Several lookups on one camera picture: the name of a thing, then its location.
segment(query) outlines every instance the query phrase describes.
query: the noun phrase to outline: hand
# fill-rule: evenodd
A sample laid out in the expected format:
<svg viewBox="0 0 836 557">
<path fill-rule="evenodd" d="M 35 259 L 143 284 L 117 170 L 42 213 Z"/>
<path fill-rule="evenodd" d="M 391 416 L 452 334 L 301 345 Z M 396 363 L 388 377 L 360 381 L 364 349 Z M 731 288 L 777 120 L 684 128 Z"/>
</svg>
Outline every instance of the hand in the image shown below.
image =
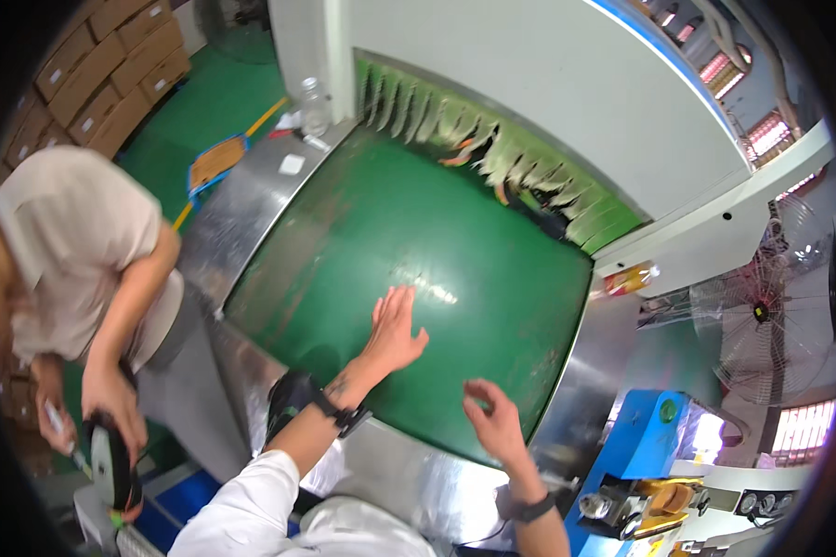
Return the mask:
<svg viewBox="0 0 836 557">
<path fill-rule="evenodd" d="M 133 468 L 149 436 L 145 419 L 136 409 L 136 391 L 121 374 L 118 364 L 100 362 L 91 354 L 84 369 L 81 391 L 84 419 L 88 419 L 95 410 L 110 415 L 127 445 L 130 467 Z"/>
<path fill-rule="evenodd" d="M 431 339 L 424 327 L 412 338 L 414 299 L 414 286 L 391 286 L 374 305 L 372 335 L 358 358 L 372 370 L 374 384 L 418 359 Z"/>
<path fill-rule="evenodd" d="M 46 412 L 46 402 L 50 401 L 62 417 L 62 431 L 59 433 L 52 427 L 50 416 Z M 71 444 L 78 439 L 78 432 L 71 416 L 62 402 L 61 375 L 41 373 L 38 378 L 37 392 L 34 394 L 34 404 L 37 407 L 37 420 L 40 425 L 41 436 L 55 451 L 71 455 Z"/>
<path fill-rule="evenodd" d="M 486 408 L 481 408 L 474 398 L 486 403 Z M 464 382 L 462 407 L 477 432 L 479 444 L 505 469 L 529 459 L 517 405 L 498 385 L 485 379 Z"/>
</svg>

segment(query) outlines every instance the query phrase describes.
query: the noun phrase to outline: black wrist strap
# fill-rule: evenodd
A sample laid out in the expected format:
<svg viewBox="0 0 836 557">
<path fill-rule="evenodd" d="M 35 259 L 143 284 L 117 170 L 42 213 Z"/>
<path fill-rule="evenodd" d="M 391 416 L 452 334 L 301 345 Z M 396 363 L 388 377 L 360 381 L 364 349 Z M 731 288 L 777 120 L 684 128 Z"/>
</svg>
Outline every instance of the black wrist strap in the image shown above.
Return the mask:
<svg viewBox="0 0 836 557">
<path fill-rule="evenodd" d="M 313 390 L 313 402 L 322 410 L 323 414 L 329 418 L 334 418 L 334 425 L 340 429 L 338 437 L 341 439 L 344 439 L 352 433 L 353 429 L 357 429 L 363 421 L 372 417 L 372 411 L 362 405 L 359 405 L 355 410 L 352 408 L 344 408 L 341 410 L 335 407 L 325 397 L 325 393 L 321 389 Z"/>
<path fill-rule="evenodd" d="M 536 518 L 550 511 L 555 506 L 555 496 L 548 494 L 535 505 L 516 505 L 513 510 L 513 518 L 518 522 L 529 524 Z"/>
</svg>

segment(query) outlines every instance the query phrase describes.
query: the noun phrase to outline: black shoe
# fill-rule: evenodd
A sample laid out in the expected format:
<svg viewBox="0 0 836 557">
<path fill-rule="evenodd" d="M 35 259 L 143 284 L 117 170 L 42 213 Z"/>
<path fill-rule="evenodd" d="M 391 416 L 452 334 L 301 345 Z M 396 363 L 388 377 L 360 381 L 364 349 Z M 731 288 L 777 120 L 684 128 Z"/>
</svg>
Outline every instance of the black shoe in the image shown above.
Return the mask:
<svg viewBox="0 0 836 557">
<path fill-rule="evenodd" d="M 301 370 L 289 370 L 275 382 L 268 395 L 269 415 L 264 447 L 294 419 L 294 416 L 313 402 L 315 391 L 312 377 Z"/>
</svg>

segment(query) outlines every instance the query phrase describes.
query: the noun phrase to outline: sticker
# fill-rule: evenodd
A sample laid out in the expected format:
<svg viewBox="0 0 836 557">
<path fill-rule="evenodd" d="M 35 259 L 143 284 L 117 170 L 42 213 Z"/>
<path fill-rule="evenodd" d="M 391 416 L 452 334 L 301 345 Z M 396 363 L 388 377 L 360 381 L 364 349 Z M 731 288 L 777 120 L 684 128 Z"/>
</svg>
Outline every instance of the sticker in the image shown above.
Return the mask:
<svg viewBox="0 0 836 557">
<path fill-rule="evenodd" d="M 285 155 L 279 166 L 279 174 L 297 175 L 304 166 L 305 160 L 300 155 Z"/>
</svg>

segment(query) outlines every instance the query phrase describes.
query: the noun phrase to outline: worker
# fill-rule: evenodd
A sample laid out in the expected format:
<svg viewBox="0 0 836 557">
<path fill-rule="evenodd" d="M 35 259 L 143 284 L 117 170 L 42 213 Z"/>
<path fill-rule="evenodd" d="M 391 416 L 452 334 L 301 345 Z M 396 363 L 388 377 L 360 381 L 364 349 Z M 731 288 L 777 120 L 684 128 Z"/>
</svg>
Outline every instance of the worker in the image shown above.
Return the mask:
<svg viewBox="0 0 836 557">
<path fill-rule="evenodd" d="M 35 152 L 0 185 L 0 369 L 30 365 L 40 432 L 61 453 L 77 437 L 62 396 L 75 361 L 83 418 L 108 414 L 131 466 L 148 441 L 142 410 L 226 481 L 250 451 L 179 250 L 157 200 L 99 153 Z"/>
<path fill-rule="evenodd" d="M 414 292 L 414 287 L 399 286 L 378 299 L 366 347 L 319 393 L 334 408 L 357 408 L 372 387 L 424 351 L 429 340 L 424 328 L 412 338 Z M 332 497 L 313 507 L 301 519 L 300 534 L 287 538 L 298 484 L 340 431 L 328 409 L 315 400 L 298 406 L 300 411 L 293 417 L 290 406 L 284 406 L 278 414 L 271 407 L 270 414 L 271 418 L 288 415 L 288 423 L 273 432 L 270 419 L 270 439 L 263 453 L 189 520 L 169 557 L 435 555 L 417 531 L 352 497 Z M 464 384 L 463 406 L 480 444 L 507 472 L 513 500 L 526 511 L 524 521 L 515 524 L 518 550 L 524 557 L 568 556 L 566 531 L 523 443 L 517 407 L 497 385 L 482 379 Z"/>
</svg>

